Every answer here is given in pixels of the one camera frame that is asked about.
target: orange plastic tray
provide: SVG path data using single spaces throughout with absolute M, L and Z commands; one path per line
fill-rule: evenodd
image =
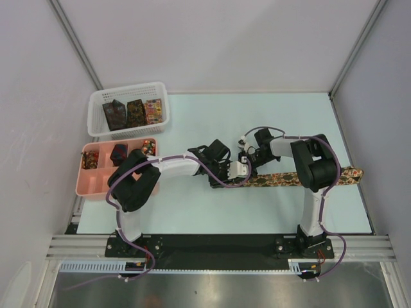
M 96 169 L 83 169 L 83 158 L 80 159 L 80 168 L 78 170 L 76 184 L 76 194 L 81 197 L 87 198 L 88 200 L 104 200 L 107 191 L 109 191 L 107 181 L 118 168 L 113 166 L 113 163 L 110 159 L 110 155 L 112 150 L 114 149 L 114 146 L 116 144 L 126 144 L 128 151 L 127 155 L 129 155 L 132 150 L 141 149 L 145 140 L 155 142 L 155 156 L 158 156 L 159 145 L 154 138 L 146 137 L 86 144 L 83 148 L 83 152 L 99 151 L 98 163 Z M 135 179 L 138 179 L 140 176 L 133 173 L 133 177 Z M 156 194 L 158 190 L 159 184 L 155 186 L 152 195 Z

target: divided container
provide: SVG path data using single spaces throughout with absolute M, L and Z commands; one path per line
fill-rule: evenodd
M 111 103 L 113 99 L 116 99 L 123 103 L 127 109 L 127 103 L 129 101 L 141 99 L 143 103 L 146 103 L 148 99 L 157 98 L 161 99 L 162 123 L 110 132 L 103 110 L 103 104 Z M 162 82 L 150 82 L 96 91 L 91 94 L 87 117 L 87 131 L 92 137 L 108 136 L 111 137 L 111 139 L 127 139 L 139 135 L 161 133 L 170 120 L 170 106 L 168 104 L 166 86 Z
M 127 145 L 127 156 L 134 149 L 141 149 L 145 140 L 155 142 L 155 156 L 159 155 L 159 145 L 154 138 L 138 138 L 107 142 L 88 143 L 83 147 L 85 151 L 99 151 L 98 163 L 96 169 L 83 169 L 82 160 L 80 159 L 80 169 L 77 176 L 76 194 L 88 200 L 104 200 L 109 186 L 107 181 L 118 167 L 115 167 L 110 159 L 110 155 L 116 144 Z M 133 177 L 138 179 L 140 176 L 133 173 Z M 152 194 L 159 190 L 157 184 Z

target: table surface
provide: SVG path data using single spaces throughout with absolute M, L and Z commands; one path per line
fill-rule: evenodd
M 237 141 L 256 126 L 275 126 L 288 135 L 324 133 L 342 167 L 349 159 L 326 93 L 170 95 L 171 121 L 157 139 L 161 156 L 184 153 L 220 139 L 236 157 Z M 291 158 L 271 162 L 259 174 L 295 171 Z M 207 176 L 181 176 L 160 182 L 159 193 L 141 209 L 146 234 L 295 233 L 302 217 L 302 187 L 212 189 Z M 327 229 L 371 233 L 357 185 L 329 193 Z M 78 234 L 109 234 L 114 209 L 105 201 L 86 200 Z

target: metal floor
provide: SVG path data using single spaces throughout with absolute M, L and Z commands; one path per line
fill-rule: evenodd
M 99 275 L 60 273 L 50 307 L 393 307 L 378 262 L 343 263 L 319 283 L 294 275 L 153 274 L 62 290 Z

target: white plastic basket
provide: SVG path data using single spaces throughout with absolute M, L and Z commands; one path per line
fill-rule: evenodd
M 162 123 L 110 132 L 103 110 L 103 104 L 111 103 L 113 99 L 116 99 L 127 107 L 129 101 L 141 99 L 143 103 L 145 103 L 147 99 L 157 98 L 161 99 Z M 91 94 L 87 130 L 92 137 L 110 136 L 112 139 L 129 139 L 141 135 L 161 133 L 164 131 L 169 120 L 170 107 L 164 84 L 162 82 L 141 83 L 139 85 L 100 90 Z

